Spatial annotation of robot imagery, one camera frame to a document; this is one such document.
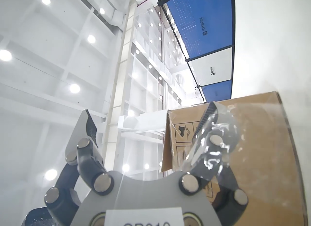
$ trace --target ceiling light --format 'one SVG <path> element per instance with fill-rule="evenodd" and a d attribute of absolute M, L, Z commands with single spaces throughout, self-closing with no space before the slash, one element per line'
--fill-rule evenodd
<path fill-rule="evenodd" d="M 12 54 L 7 50 L 0 50 L 0 60 L 9 61 L 12 59 Z"/>
<path fill-rule="evenodd" d="M 93 35 L 89 35 L 87 40 L 89 41 L 90 44 L 93 44 L 96 42 L 96 39 Z"/>
<path fill-rule="evenodd" d="M 128 164 L 124 164 L 122 166 L 122 170 L 123 170 L 123 172 L 128 172 L 130 170 L 130 166 Z"/>
<path fill-rule="evenodd" d="M 72 84 L 72 85 L 70 85 L 69 90 L 72 93 L 78 93 L 78 92 L 80 92 L 80 86 L 77 84 Z"/>
<path fill-rule="evenodd" d="M 45 5 L 49 5 L 51 3 L 51 0 L 42 0 L 42 3 L 44 3 Z"/>
<path fill-rule="evenodd" d="M 135 112 L 134 112 L 133 110 L 130 109 L 130 110 L 128 111 L 128 116 L 129 116 L 129 117 L 135 116 Z"/>
<path fill-rule="evenodd" d="M 44 178 L 46 178 L 48 181 L 52 181 L 56 178 L 56 176 L 57 171 L 55 169 L 51 169 L 45 173 Z"/>

